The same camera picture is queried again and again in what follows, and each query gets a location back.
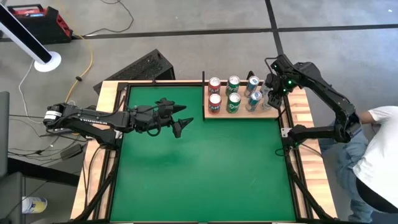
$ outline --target wooden shelf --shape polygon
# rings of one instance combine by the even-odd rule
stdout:
[[[220,96],[221,96],[221,111],[218,114],[211,114],[209,112],[209,92],[208,86],[205,86],[205,119],[206,118],[277,118],[278,111],[275,108],[264,111],[261,109],[261,105],[258,105],[256,110],[253,112],[248,112],[246,109],[246,104],[249,98],[244,96],[244,91],[246,86],[241,85],[239,87],[238,93],[241,95],[241,104],[236,113],[229,113],[226,110],[226,103],[228,102],[228,97],[225,94],[225,86],[221,86]]]

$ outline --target white lamp base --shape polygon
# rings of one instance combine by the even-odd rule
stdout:
[[[45,64],[35,61],[35,68],[39,72],[49,72],[58,67],[61,64],[61,55],[56,52],[49,52],[51,60]]]

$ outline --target gray floor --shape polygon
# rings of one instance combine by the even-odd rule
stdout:
[[[8,0],[7,4],[33,2],[59,8],[55,0]],[[81,34],[102,27],[122,29],[128,25],[128,15],[118,4],[107,5],[99,0],[61,2],[67,11],[61,15],[71,26],[72,23],[76,24],[72,28]],[[123,2],[135,19],[132,27],[125,32],[271,27],[263,0]],[[278,27],[398,23],[396,1],[272,0],[272,6]],[[324,79],[344,93],[358,111],[383,105],[398,105],[395,98],[398,93],[395,87],[398,81],[397,37],[397,29],[280,33],[283,49],[288,57],[293,62],[314,62]],[[208,77],[220,78],[230,75],[244,78],[252,70],[264,78],[267,74],[264,58],[276,55],[271,33],[98,39],[88,42],[94,52],[94,65],[71,97],[76,104],[82,106],[96,104],[98,96],[91,88],[93,85],[153,49],[159,49],[174,65],[178,79],[200,79],[202,70],[206,71]],[[89,51],[81,40],[70,44],[49,45],[47,48],[62,55],[62,64],[49,73],[39,73],[33,68],[25,80],[22,89],[31,115],[42,116],[48,105],[63,102],[74,77],[84,71],[90,61]],[[31,58],[11,42],[0,43],[0,52],[0,90],[11,93],[11,113],[23,114],[23,104],[17,87],[31,63]],[[307,91],[307,94],[315,125],[330,123],[333,119],[332,111],[311,91]],[[41,125],[31,124],[39,133],[44,133]],[[18,121],[11,121],[10,132],[10,147],[19,149],[45,148],[53,141],[53,138],[39,139],[31,129]],[[369,128],[366,128],[366,134],[369,138],[373,136]],[[60,149],[68,143],[70,140],[62,139],[53,149]],[[57,156],[46,157],[48,158],[56,159]],[[30,162],[40,164],[43,161]],[[331,152],[325,159],[326,171],[338,216],[346,220],[350,214],[349,200],[333,177],[334,162],[335,155]],[[67,172],[75,172],[81,167],[81,157],[54,166]],[[32,183],[31,188],[34,189],[37,184]],[[37,195],[51,198],[52,203],[45,213],[29,215],[27,222],[66,221],[75,191],[69,187],[64,189],[53,185],[45,186]],[[379,217],[376,214],[375,217],[381,220],[386,215]],[[390,221],[385,219],[376,223],[397,223],[398,217],[390,215],[389,218]]]

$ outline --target green felt mat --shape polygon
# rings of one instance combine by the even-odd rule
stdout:
[[[124,135],[112,222],[295,220],[276,121],[203,121],[201,87],[133,87],[129,105],[162,97],[194,120],[180,139],[171,128]]]

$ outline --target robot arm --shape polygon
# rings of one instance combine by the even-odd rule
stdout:
[[[186,106],[176,105],[174,101],[168,101],[166,98],[155,103],[157,106],[135,106],[127,111],[112,113],[59,103],[47,108],[43,123],[47,129],[68,128],[84,137],[93,137],[98,143],[109,147],[117,147],[115,130],[122,133],[147,132],[150,136],[157,136],[162,127],[171,126],[174,136],[181,137],[182,129],[193,118],[174,121],[172,114],[184,110]],[[110,129],[102,130],[91,124],[108,125]],[[149,132],[153,129],[157,129],[155,134]]]
[[[280,108],[282,97],[291,93],[296,86],[308,87],[336,114],[334,126],[319,128],[294,126],[287,133],[286,141],[289,146],[295,147],[306,139],[316,138],[333,138],[337,142],[349,142],[356,135],[361,124],[354,105],[324,81],[319,69],[312,62],[298,62],[293,65],[286,55],[282,54],[271,64],[271,68],[276,71],[276,75],[271,71],[267,76],[266,85],[272,88],[268,101],[272,107]]]

